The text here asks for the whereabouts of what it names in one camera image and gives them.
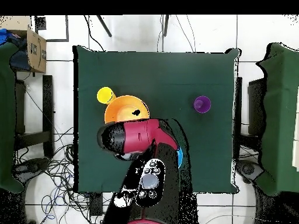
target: black cable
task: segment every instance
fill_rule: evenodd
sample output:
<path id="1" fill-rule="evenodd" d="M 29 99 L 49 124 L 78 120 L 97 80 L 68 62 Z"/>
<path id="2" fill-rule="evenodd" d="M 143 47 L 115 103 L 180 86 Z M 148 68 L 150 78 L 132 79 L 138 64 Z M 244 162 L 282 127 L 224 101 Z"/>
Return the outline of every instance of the black cable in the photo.
<path id="1" fill-rule="evenodd" d="M 159 36 L 158 36 L 157 52 L 158 52 L 158 44 L 159 44 L 159 40 L 160 40 L 160 35 L 161 35 L 161 33 L 162 33 L 162 30 L 160 31 Z"/>
<path id="2" fill-rule="evenodd" d="M 194 51 L 193 51 L 193 47 L 192 47 L 192 45 L 191 45 L 191 43 L 190 43 L 190 41 L 189 41 L 189 39 L 188 39 L 187 35 L 185 34 L 185 32 L 184 32 L 184 30 L 183 30 L 183 27 L 182 27 L 182 25 L 181 25 L 181 24 L 180 24 L 180 28 L 182 29 L 182 31 L 183 31 L 183 33 L 184 33 L 184 35 L 185 35 L 185 37 L 186 37 L 187 41 L 189 42 L 192 52 L 194 52 Z"/>
<path id="3" fill-rule="evenodd" d="M 89 27 L 89 23 L 88 23 L 88 20 L 87 20 L 87 18 L 86 18 L 85 15 L 84 15 L 84 18 L 85 18 L 85 21 L 86 21 L 86 23 L 87 23 L 89 36 L 94 40 L 94 42 L 96 42 L 96 43 L 101 47 L 101 49 L 102 49 L 103 51 L 105 51 L 104 48 L 102 47 L 102 45 L 101 45 L 99 42 L 97 42 L 97 41 L 91 36 L 91 29 L 90 29 L 90 27 Z"/>
<path id="4" fill-rule="evenodd" d="M 193 29 L 192 29 L 191 23 L 190 23 L 190 21 L 189 21 L 189 18 L 188 18 L 188 15 L 186 15 L 186 16 L 187 16 L 187 19 L 188 19 L 188 22 L 189 22 L 189 25 L 190 25 L 190 27 L 191 27 L 191 31 L 192 31 L 192 34 L 193 34 L 193 40 L 194 40 L 194 50 L 195 50 L 195 52 L 196 52 L 195 36 L 194 36 L 194 33 L 193 33 Z"/>
<path id="5" fill-rule="evenodd" d="M 58 142 L 59 140 L 61 140 L 62 136 L 65 135 L 66 133 L 68 133 L 71 129 L 73 129 L 73 127 L 71 127 L 70 129 L 68 129 L 65 133 L 63 133 L 56 141 L 54 142 Z"/>
<path id="6" fill-rule="evenodd" d="M 19 158 L 19 163 L 22 163 L 22 162 L 21 162 L 22 157 L 23 157 L 25 154 L 27 154 L 27 153 L 29 152 L 29 148 L 26 147 L 26 149 L 27 149 L 27 151 L 26 151 L 24 154 L 22 154 L 22 155 L 20 156 L 20 158 Z"/>

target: floor tile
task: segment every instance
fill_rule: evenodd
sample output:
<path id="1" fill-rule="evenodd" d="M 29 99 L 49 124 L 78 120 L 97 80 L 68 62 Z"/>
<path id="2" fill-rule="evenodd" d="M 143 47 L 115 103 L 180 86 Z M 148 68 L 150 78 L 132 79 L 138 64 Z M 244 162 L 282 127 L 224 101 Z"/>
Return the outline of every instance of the floor tile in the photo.
<path id="1" fill-rule="evenodd" d="M 40 35 L 45 39 L 56 39 L 62 35 L 62 31 L 59 34 L 55 34 L 53 26 L 65 27 L 65 18 L 61 16 L 46 17 L 47 25 L 49 29 L 40 31 Z M 73 60 L 74 55 L 72 53 L 72 46 L 85 46 L 88 47 L 88 27 L 83 15 L 69 15 L 68 16 L 68 33 L 69 42 L 47 42 L 47 60 Z"/>
<path id="2" fill-rule="evenodd" d="M 58 179 L 55 179 L 55 182 L 58 185 L 60 184 Z M 55 190 L 56 186 L 52 178 L 42 173 L 30 180 L 26 191 L 25 204 L 48 204 L 51 199 L 45 196 L 54 195 Z"/>
<path id="3" fill-rule="evenodd" d="M 92 224 L 101 224 L 104 219 L 104 215 L 102 216 L 91 216 Z"/>
<path id="4" fill-rule="evenodd" d="M 235 207 L 233 224 L 254 224 L 255 207 Z"/>
<path id="5" fill-rule="evenodd" d="M 48 218 L 46 218 L 43 224 L 89 224 L 83 215 L 76 209 L 67 209 L 67 206 L 53 206 L 49 213 L 50 208 L 47 208 L 46 212 L 48 213 Z M 40 205 L 26 205 L 26 214 L 28 220 L 35 220 L 37 224 L 40 224 L 46 217 L 46 214 L 43 212 Z M 89 219 L 87 210 L 84 210 L 83 214 Z"/>
<path id="6" fill-rule="evenodd" d="M 235 173 L 235 184 L 239 187 L 239 192 L 234 194 L 234 205 L 255 206 L 255 190 L 251 184 L 245 184 L 242 177 Z"/>
<path id="7" fill-rule="evenodd" d="M 30 72 L 17 72 L 17 79 L 24 81 L 27 91 L 27 93 L 25 93 L 24 105 L 25 131 L 27 133 L 42 131 L 43 74 L 36 73 L 35 77 L 33 77 L 33 74 Z"/>
<path id="8" fill-rule="evenodd" d="M 251 81 L 264 77 L 263 71 L 252 62 L 242 62 L 238 66 L 238 76 L 242 77 L 242 110 L 241 120 L 243 124 L 248 124 L 248 85 Z M 248 134 L 248 125 L 241 125 L 241 132 Z"/>
<path id="9" fill-rule="evenodd" d="M 260 61 L 269 43 L 282 42 L 299 48 L 299 23 L 284 15 L 238 15 L 238 48 L 240 61 Z"/>
<path id="10" fill-rule="evenodd" d="M 232 207 L 198 206 L 199 224 L 232 224 Z"/>
<path id="11" fill-rule="evenodd" d="M 54 135 L 55 160 L 66 159 L 66 145 L 74 143 L 74 135 Z"/>
<path id="12" fill-rule="evenodd" d="M 64 135 L 61 137 L 61 140 L 64 145 L 71 144 L 73 142 L 73 135 Z M 59 140 L 58 135 L 54 135 L 54 141 Z M 62 143 L 60 141 L 54 143 L 54 150 L 56 151 L 59 147 L 62 147 Z M 32 157 L 36 157 L 36 153 L 32 152 Z M 55 157 L 54 160 L 61 161 L 64 156 L 64 150 L 62 149 L 59 151 Z M 73 172 L 74 166 L 69 165 L 68 168 Z M 53 168 L 51 171 L 51 174 L 54 174 L 55 172 L 61 172 L 62 166 Z M 56 185 L 54 184 L 53 180 L 55 181 L 56 185 L 61 184 L 61 179 L 59 177 L 51 178 L 47 174 L 40 174 L 37 177 L 33 178 L 28 185 L 27 191 L 26 191 L 26 204 L 41 204 L 42 199 L 46 195 L 51 195 L 52 199 L 54 199 L 55 196 L 57 196 L 60 192 L 56 192 Z M 69 182 L 73 183 L 73 178 L 69 178 Z M 43 200 L 43 204 L 48 204 L 50 202 L 50 198 L 47 197 Z M 58 198 L 56 200 L 57 204 L 63 204 L 63 201 L 61 198 Z"/>
<path id="13" fill-rule="evenodd" d="M 103 192 L 103 205 L 109 205 L 113 192 Z"/>
<path id="14" fill-rule="evenodd" d="M 64 133 L 74 126 L 74 64 L 48 61 L 47 74 L 53 76 L 54 133 Z"/>
<path id="15" fill-rule="evenodd" d="M 232 194 L 198 193 L 197 205 L 232 205 Z"/>

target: table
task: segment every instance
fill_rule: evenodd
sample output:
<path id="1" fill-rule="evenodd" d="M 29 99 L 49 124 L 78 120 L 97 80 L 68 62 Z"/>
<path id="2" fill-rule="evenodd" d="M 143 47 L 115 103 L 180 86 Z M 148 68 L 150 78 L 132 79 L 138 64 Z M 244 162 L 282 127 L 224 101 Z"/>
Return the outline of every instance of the table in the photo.
<path id="1" fill-rule="evenodd" d="M 78 125 L 74 125 L 75 143 L 77 133 L 79 143 L 78 191 L 116 192 L 130 165 L 102 151 L 96 141 L 106 108 L 96 93 L 108 86 L 116 96 L 142 99 L 151 118 L 179 121 L 189 143 L 193 191 L 237 192 L 231 184 L 237 49 L 223 54 L 93 52 L 76 46 L 73 52 L 74 84 L 78 86 L 78 92 L 74 90 L 78 96 Z M 211 99 L 208 113 L 193 109 L 200 95 Z"/>

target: green cloth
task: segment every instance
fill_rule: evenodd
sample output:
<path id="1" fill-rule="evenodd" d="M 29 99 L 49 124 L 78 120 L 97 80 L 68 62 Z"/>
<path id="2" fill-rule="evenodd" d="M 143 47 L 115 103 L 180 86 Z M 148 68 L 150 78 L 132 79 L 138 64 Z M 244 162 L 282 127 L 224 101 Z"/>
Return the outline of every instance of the green cloth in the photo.
<path id="1" fill-rule="evenodd" d="M 261 158 L 266 172 L 256 182 L 269 196 L 281 191 L 299 193 L 299 172 L 292 166 L 299 53 L 273 43 L 269 55 L 260 65 L 267 77 L 267 93 L 263 100 L 266 129 L 262 137 Z"/>
<path id="2" fill-rule="evenodd" d="M 23 186 L 12 177 L 15 145 L 16 100 L 15 74 L 9 61 L 18 48 L 11 43 L 0 45 L 0 188 L 20 193 Z"/>
<path id="3" fill-rule="evenodd" d="M 234 59 L 227 54 L 93 52 L 77 46 L 80 192 L 116 192 L 131 162 L 101 150 L 96 134 L 106 105 L 96 94 L 110 87 L 116 96 L 143 100 L 151 118 L 174 118 L 189 143 L 193 191 L 235 193 L 231 184 Z M 197 96 L 211 100 L 208 113 L 193 108 Z"/>

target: wire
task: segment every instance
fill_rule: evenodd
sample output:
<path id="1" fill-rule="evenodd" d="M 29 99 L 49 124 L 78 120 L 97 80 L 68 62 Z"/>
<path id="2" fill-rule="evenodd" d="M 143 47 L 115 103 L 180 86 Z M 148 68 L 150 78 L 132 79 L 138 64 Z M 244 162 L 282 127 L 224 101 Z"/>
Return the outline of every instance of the wire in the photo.
<path id="1" fill-rule="evenodd" d="M 251 154 L 251 153 L 249 153 L 249 154 L 250 154 L 250 156 L 252 156 L 252 157 L 255 158 L 256 160 L 258 160 L 258 158 L 254 157 L 255 155 L 253 155 L 253 154 Z"/>
<path id="2" fill-rule="evenodd" d="M 22 154 L 22 155 L 20 156 L 20 158 L 19 158 L 19 164 L 22 163 L 22 162 L 21 162 L 22 157 L 23 157 L 25 154 L 27 154 L 27 153 L 29 152 L 29 148 L 26 147 L 26 149 L 27 149 L 27 151 L 26 151 L 24 154 Z"/>
<path id="3" fill-rule="evenodd" d="M 208 222 L 206 222 L 205 224 L 208 224 L 210 223 L 211 221 L 217 219 L 217 218 L 220 218 L 220 217 L 223 217 L 223 216 L 238 216 L 238 217 L 247 217 L 247 218 L 252 218 L 252 219 L 255 219 L 255 220 L 259 220 L 259 221 L 262 221 L 262 222 L 280 222 L 279 220 L 276 220 L 276 221 L 273 221 L 273 220 L 264 220 L 264 219 L 259 219 L 259 218 L 256 218 L 256 217 L 253 217 L 253 216 L 241 216 L 241 215 L 221 215 L 221 216 L 216 216 L 214 218 L 212 218 L 211 220 L 209 220 Z"/>
<path id="4" fill-rule="evenodd" d="M 71 127 L 71 128 L 68 129 L 65 133 L 63 133 L 62 136 L 65 135 L 66 133 L 68 133 L 71 129 L 73 129 L 73 127 Z M 59 140 L 61 140 L 62 136 L 59 137 L 59 138 L 58 138 L 56 141 L 54 141 L 54 142 L 58 142 Z"/>
<path id="5" fill-rule="evenodd" d="M 190 21 L 189 21 L 189 18 L 188 18 L 188 15 L 186 15 L 186 16 L 187 16 L 187 19 L 188 19 L 189 25 L 190 25 L 190 27 L 191 27 L 191 30 L 192 30 L 192 34 L 193 34 L 193 40 L 194 40 L 194 50 L 195 50 L 195 52 L 196 52 L 195 36 L 194 36 L 194 33 L 193 33 L 193 29 L 192 29 L 191 23 L 190 23 Z"/>
<path id="6" fill-rule="evenodd" d="M 86 18 L 85 15 L 83 15 L 83 16 L 84 16 L 84 18 L 85 18 L 85 21 L 86 21 L 86 24 L 87 24 L 87 27 L 88 27 L 89 36 L 94 40 L 94 42 L 96 42 L 96 43 L 101 47 L 101 49 L 102 49 L 103 51 L 105 51 L 104 48 L 102 47 L 102 45 L 101 45 L 99 42 L 97 42 L 97 41 L 91 36 L 91 29 L 90 29 L 90 27 L 89 27 L 88 20 L 87 20 L 87 18 Z"/>
<path id="7" fill-rule="evenodd" d="M 159 36 L 158 36 L 157 52 L 158 52 L 158 44 L 159 44 L 159 39 L 160 39 L 160 35 L 161 35 L 161 33 L 162 33 L 162 30 L 160 31 Z"/>
<path id="8" fill-rule="evenodd" d="M 192 45 L 191 45 L 191 43 L 190 43 L 190 41 L 189 41 L 189 39 L 188 39 L 187 35 L 185 34 L 185 32 L 184 32 L 184 30 L 183 30 L 183 27 L 182 27 L 182 25 L 181 25 L 181 24 L 180 24 L 180 28 L 182 29 L 182 31 L 183 31 L 183 33 L 184 33 L 184 35 L 185 35 L 185 37 L 186 37 L 187 41 L 189 42 L 192 52 L 194 52 L 194 51 L 193 51 L 193 47 L 192 47 Z"/>

